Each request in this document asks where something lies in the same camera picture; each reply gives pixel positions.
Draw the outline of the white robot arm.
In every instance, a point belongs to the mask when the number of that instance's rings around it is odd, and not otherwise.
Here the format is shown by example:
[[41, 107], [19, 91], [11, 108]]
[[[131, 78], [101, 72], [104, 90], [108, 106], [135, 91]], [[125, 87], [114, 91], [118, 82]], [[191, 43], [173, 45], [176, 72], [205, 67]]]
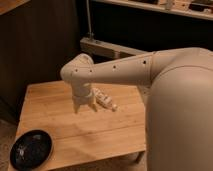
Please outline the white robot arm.
[[93, 83], [147, 86], [147, 171], [213, 171], [213, 51], [161, 50], [99, 64], [82, 53], [60, 75], [76, 106], [93, 100]]

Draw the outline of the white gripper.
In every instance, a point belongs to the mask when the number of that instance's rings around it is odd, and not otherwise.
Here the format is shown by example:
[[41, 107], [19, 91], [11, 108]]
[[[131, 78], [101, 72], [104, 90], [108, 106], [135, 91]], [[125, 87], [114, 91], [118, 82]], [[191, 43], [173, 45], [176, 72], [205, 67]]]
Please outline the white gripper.
[[97, 107], [94, 102], [94, 95], [92, 90], [92, 85], [90, 83], [76, 83], [72, 84], [72, 98], [75, 103], [73, 103], [74, 113], [77, 114], [80, 105], [88, 104], [88, 106], [95, 112], [97, 112]]

